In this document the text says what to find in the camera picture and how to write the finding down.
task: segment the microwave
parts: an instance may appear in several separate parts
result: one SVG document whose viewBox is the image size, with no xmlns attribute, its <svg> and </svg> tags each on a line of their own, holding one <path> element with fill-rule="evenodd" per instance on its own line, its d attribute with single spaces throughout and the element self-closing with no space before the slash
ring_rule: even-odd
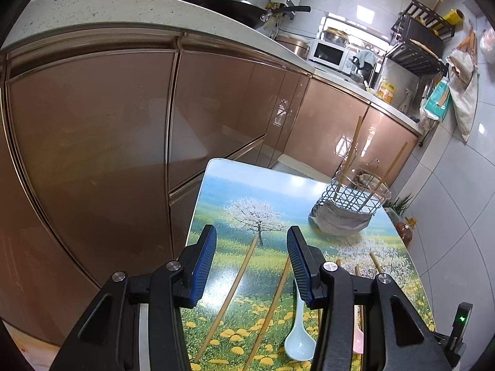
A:
<svg viewBox="0 0 495 371">
<path fill-rule="evenodd" d="M 349 54 L 352 52 L 343 46 L 315 39 L 309 51 L 308 59 L 350 74 L 352 63 L 347 59 Z"/>
</svg>

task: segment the table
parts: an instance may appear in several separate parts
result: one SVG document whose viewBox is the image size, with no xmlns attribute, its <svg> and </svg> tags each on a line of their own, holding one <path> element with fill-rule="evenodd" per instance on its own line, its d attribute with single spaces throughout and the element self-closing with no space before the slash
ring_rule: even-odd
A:
<svg viewBox="0 0 495 371">
<path fill-rule="evenodd" d="M 193 371 L 240 371 L 244 367 L 284 269 L 288 254 L 286 231 L 298 225 L 309 245 L 327 260 L 342 259 L 354 274 L 375 277 L 373 252 L 384 272 L 393 276 L 426 325 L 435 328 L 423 286 L 407 250 L 383 208 L 369 226 L 352 237 L 323 234 L 308 220 L 311 208 L 327 184 L 227 159 L 212 159 L 205 171 L 187 244 L 194 244 L 205 224 L 217 229 L 217 247 L 202 299 L 183 309 L 187 351 L 193 359 L 226 298 L 253 237 L 258 244 L 219 328 Z M 304 371 L 310 362 L 294 362 L 284 352 L 284 340 L 295 314 L 294 275 L 289 274 L 273 320 L 250 370 Z M 304 326 L 317 339 L 317 311 L 304 311 Z M 352 362 L 358 370 L 359 356 Z"/>
</svg>

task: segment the plastic bag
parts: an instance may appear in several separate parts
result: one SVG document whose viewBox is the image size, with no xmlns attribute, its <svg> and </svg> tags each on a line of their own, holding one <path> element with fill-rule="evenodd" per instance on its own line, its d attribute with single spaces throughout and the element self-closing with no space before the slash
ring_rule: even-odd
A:
<svg viewBox="0 0 495 371">
<path fill-rule="evenodd" d="M 449 79 L 444 76 L 428 98 L 424 110 L 429 118 L 442 122 L 451 102 Z"/>
<path fill-rule="evenodd" d="M 488 26 L 480 39 L 480 49 L 490 64 L 495 63 L 495 31 Z"/>
</svg>

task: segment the spoon bowl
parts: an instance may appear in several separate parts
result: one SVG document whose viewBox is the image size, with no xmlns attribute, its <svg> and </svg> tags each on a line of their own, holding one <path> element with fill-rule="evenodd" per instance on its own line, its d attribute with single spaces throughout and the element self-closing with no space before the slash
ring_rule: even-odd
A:
<svg viewBox="0 0 495 371">
<path fill-rule="evenodd" d="M 295 284 L 295 291 L 297 293 L 295 320 L 291 332 L 285 338 L 285 352 L 293 360 L 310 361 L 314 356 L 316 341 L 304 329 L 304 301 L 301 299 L 297 284 Z"/>
</svg>

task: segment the black pan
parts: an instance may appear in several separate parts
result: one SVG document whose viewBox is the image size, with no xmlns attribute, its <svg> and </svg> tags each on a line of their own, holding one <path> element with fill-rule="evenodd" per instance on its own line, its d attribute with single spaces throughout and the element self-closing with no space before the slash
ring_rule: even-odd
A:
<svg viewBox="0 0 495 371">
<path fill-rule="evenodd" d="M 253 29 L 262 27 L 274 14 L 284 12 L 311 12 L 311 7 L 307 5 L 264 10 L 251 4 L 248 0 L 209 0 L 203 4 L 203 7 L 235 19 Z"/>
</svg>

